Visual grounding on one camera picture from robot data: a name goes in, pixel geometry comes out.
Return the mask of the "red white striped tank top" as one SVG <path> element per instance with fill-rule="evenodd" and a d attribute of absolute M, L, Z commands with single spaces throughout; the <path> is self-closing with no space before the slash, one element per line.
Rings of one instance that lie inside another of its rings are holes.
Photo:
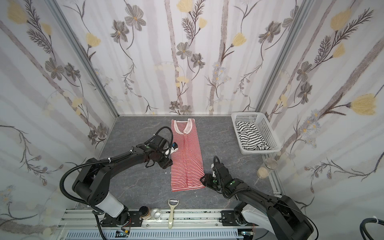
<path fill-rule="evenodd" d="M 202 189 L 205 175 L 195 119 L 172 120 L 174 142 L 178 150 L 172 153 L 171 190 L 173 192 Z"/>

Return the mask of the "black white striped tank top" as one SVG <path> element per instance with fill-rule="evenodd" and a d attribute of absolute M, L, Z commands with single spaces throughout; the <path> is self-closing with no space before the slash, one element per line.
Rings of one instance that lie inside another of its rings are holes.
<path fill-rule="evenodd" d="M 263 151 L 271 149 L 254 123 L 237 122 L 236 129 L 241 145 L 245 150 Z"/>

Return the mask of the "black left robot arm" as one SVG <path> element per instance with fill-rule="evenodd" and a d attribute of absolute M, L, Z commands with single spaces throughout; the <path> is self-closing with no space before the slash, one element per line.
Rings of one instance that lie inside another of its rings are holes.
<path fill-rule="evenodd" d="M 171 154 L 178 148 L 155 147 L 152 144 L 139 145 L 128 152 L 106 158 L 90 159 L 80 168 L 80 173 L 72 185 L 73 192 L 97 213 L 104 213 L 103 227 L 123 227 L 131 221 L 129 208 L 118 197 L 113 188 L 123 179 L 130 168 L 138 165 L 150 168 L 158 164 L 167 169 L 173 162 Z"/>

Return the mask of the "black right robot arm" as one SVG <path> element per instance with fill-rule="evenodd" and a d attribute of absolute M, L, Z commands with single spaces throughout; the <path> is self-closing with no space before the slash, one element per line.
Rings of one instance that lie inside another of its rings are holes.
<path fill-rule="evenodd" d="M 314 232 L 310 220 L 287 196 L 277 198 L 251 188 L 240 179 L 225 181 L 205 174 L 200 182 L 225 198 L 236 198 L 238 204 L 230 217 L 222 219 L 231 224 L 254 224 L 273 233 L 279 240 L 307 240 Z"/>

